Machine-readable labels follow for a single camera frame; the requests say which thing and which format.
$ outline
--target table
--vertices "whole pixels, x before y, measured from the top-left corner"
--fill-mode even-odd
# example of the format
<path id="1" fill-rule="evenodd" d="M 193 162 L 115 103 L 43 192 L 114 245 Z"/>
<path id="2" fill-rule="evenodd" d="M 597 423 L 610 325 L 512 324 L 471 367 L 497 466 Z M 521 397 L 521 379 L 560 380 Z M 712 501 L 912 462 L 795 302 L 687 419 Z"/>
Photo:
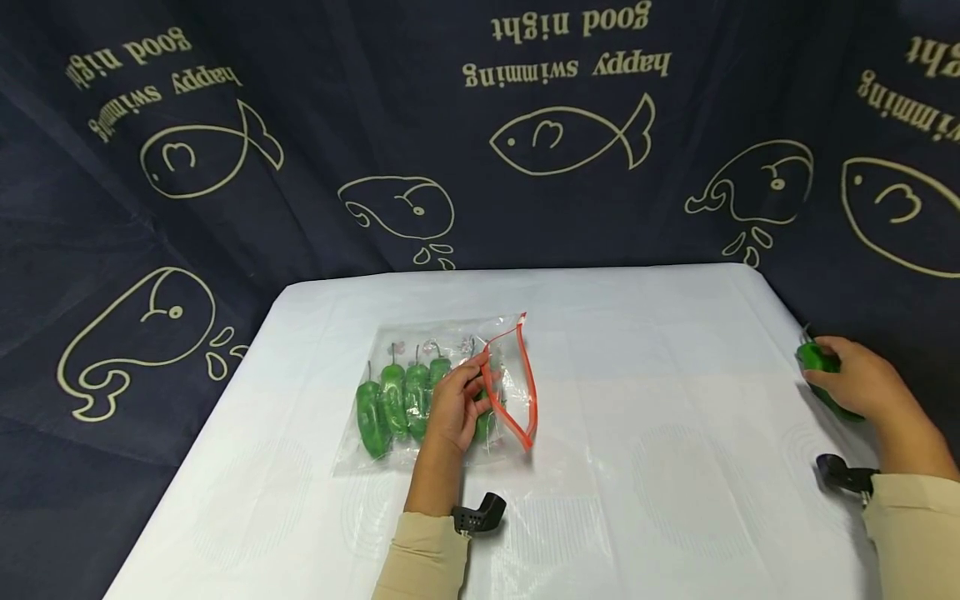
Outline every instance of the table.
<path id="1" fill-rule="evenodd" d="M 467 473 L 508 502 L 463 598 L 879 598 L 867 424 L 803 384 L 801 328 L 744 265 L 412 273 L 276 300 L 107 598 L 369 598 L 409 473 L 333 477 L 381 324 L 528 311 L 531 454 Z"/>

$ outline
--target whale drawing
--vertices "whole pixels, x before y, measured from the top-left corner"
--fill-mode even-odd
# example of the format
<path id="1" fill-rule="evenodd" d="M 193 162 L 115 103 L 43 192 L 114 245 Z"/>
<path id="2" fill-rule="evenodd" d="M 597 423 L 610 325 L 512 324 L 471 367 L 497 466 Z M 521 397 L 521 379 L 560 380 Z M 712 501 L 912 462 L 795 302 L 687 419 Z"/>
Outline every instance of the whale drawing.
<path id="1" fill-rule="evenodd" d="M 704 193 L 684 203 L 687 214 L 726 208 L 743 229 L 720 253 L 743 251 L 743 262 L 760 265 L 760 252 L 774 246 L 770 226 L 793 223 L 813 185 L 813 153 L 801 142 L 772 139 L 734 156 L 710 179 Z"/>
<path id="2" fill-rule="evenodd" d="M 453 247 L 437 241 L 450 233 L 456 218 L 453 201 L 439 183 L 426 177 L 364 177 L 342 185 L 337 197 L 360 227 L 377 223 L 391 235 L 418 242 L 415 265 L 436 257 L 445 271 L 456 269 L 449 258 Z"/>
<path id="3" fill-rule="evenodd" d="M 883 158 L 843 163 L 840 198 L 870 250 L 923 275 L 960 278 L 960 197 L 931 176 Z"/>
<path id="4" fill-rule="evenodd" d="M 198 198 L 230 183 L 258 151 L 271 166 L 283 166 L 283 148 L 260 115 L 237 100 L 240 127 L 177 125 L 161 130 L 140 148 L 140 167 L 150 185 L 174 200 Z"/>
<path id="5" fill-rule="evenodd" d="M 573 171 L 617 144 L 626 151 L 631 170 L 650 154 L 656 118 L 649 94 L 643 94 L 622 126 L 582 108 L 540 108 L 507 122 L 491 136 L 490 145 L 507 164 L 535 177 Z"/>
<path id="6" fill-rule="evenodd" d="M 161 267 L 142 277 L 77 334 L 57 364 L 57 381 L 84 405 L 72 411 L 84 422 L 113 416 L 117 398 L 131 383 L 130 366 L 174 364 L 196 351 L 213 330 L 216 301 L 199 277 L 179 267 Z M 220 348 L 234 335 L 224 327 L 208 344 Z M 229 354 L 243 358 L 246 345 Z M 205 355 L 208 376 L 227 377 L 226 361 L 215 351 Z"/>

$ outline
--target fingers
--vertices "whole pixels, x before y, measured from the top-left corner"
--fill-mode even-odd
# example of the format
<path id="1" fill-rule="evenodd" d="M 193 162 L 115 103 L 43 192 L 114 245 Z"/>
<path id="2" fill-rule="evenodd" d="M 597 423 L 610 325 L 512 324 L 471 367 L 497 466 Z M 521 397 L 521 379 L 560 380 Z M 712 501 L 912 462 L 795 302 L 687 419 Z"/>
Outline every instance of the fingers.
<path id="1" fill-rule="evenodd" d="M 473 407 L 477 409 L 477 413 L 476 413 L 477 415 L 483 415 L 484 413 L 486 413 L 492 408 L 492 404 L 490 402 L 490 398 L 487 396 L 487 397 L 484 397 L 482 400 L 477 400 L 476 402 L 473 402 Z"/>
<path id="2" fill-rule="evenodd" d="M 488 361 L 490 361 L 490 354 L 488 352 L 477 354 L 463 365 L 449 372 L 446 377 L 444 377 L 446 385 L 453 386 L 457 390 L 464 389 L 471 379 L 480 374 L 480 367 L 487 364 Z"/>
<path id="3" fill-rule="evenodd" d="M 856 342 L 851 342 L 847 338 L 841 338 L 831 335 L 821 335 L 813 340 L 821 348 L 825 349 L 828 354 L 836 354 L 840 357 L 840 360 L 843 360 L 843 357 L 847 354 L 850 354 L 857 347 Z"/>
<path id="4" fill-rule="evenodd" d="M 840 375 L 833 372 L 815 371 L 813 369 L 804 371 L 804 379 L 818 388 L 827 390 L 828 392 L 839 378 Z"/>
<path id="5" fill-rule="evenodd" d="M 483 390 L 483 377 L 474 377 L 464 388 L 464 397 L 473 400 Z"/>

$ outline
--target green object in hand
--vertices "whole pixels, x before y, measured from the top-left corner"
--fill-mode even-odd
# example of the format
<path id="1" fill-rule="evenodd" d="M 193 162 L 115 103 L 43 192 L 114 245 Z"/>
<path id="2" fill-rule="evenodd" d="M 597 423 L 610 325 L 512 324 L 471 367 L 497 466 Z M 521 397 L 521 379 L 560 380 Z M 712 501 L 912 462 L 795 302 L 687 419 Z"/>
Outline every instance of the green object in hand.
<path id="1" fill-rule="evenodd" d="M 808 342 L 797 348 L 797 360 L 800 361 L 800 364 L 803 365 L 805 370 L 840 372 L 840 359 L 831 354 L 824 354 L 823 349 L 815 342 Z M 833 414 L 839 419 L 850 421 L 863 420 L 863 417 L 860 415 L 837 404 L 836 400 L 828 394 L 827 390 L 818 388 L 812 384 L 809 385 L 813 394 L 820 398 L 820 401 L 826 404 L 827 408 L 833 411 Z"/>
<path id="2" fill-rule="evenodd" d="M 417 363 L 407 370 L 407 379 L 403 385 L 403 408 L 407 415 L 410 435 L 418 443 L 426 435 L 426 421 L 430 416 L 430 394 L 427 384 L 430 370 L 420 363 L 420 347 L 417 346 Z"/>
<path id="3" fill-rule="evenodd" d="M 476 400 L 482 400 L 487 397 L 487 390 L 481 390 L 480 394 L 477 394 Z M 493 416 L 493 409 L 487 410 L 483 415 L 477 417 L 477 428 L 473 432 L 473 440 L 475 442 L 486 442 L 488 436 L 490 436 L 490 428 L 493 427 L 495 417 Z"/>
<path id="4" fill-rule="evenodd" d="M 403 410 L 403 367 L 396 363 L 394 345 L 390 344 L 394 363 L 380 372 L 380 404 L 387 417 L 387 426 L 396 438 L 407 435 L 407 415 Z"/>
<path id="5" fill-rule="evenodd" d="M 357 427 L 363 446 L 378 459 L 387 453 L 392 436 L 380 405 L 380 384 L 370 379 L 370 363 L 367 369 L 367 381 L 357 388 Z"/>

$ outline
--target dark blue curtain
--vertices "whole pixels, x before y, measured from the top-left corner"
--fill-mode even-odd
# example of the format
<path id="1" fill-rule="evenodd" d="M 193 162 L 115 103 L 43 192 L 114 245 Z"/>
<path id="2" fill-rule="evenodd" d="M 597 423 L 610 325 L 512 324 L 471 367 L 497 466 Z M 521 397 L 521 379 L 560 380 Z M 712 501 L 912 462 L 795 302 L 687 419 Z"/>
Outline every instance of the dark blue curtain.
<path id="1" fill-rule="evenodd" d="M 0 588 L 96 598 L 286 285 L 743 261 L 960 442 L 947 0 L 0 8 Z"/>

